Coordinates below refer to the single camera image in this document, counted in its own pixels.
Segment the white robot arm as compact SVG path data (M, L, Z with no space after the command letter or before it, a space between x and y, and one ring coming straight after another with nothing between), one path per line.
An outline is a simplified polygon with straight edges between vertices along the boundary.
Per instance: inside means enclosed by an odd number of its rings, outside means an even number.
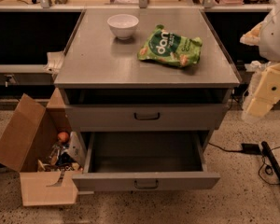
M243 102L242 119L256 122L265 117L280 100L280 0L265 19L243 35L240 42L258 46L259 55L269 61L253 74Z

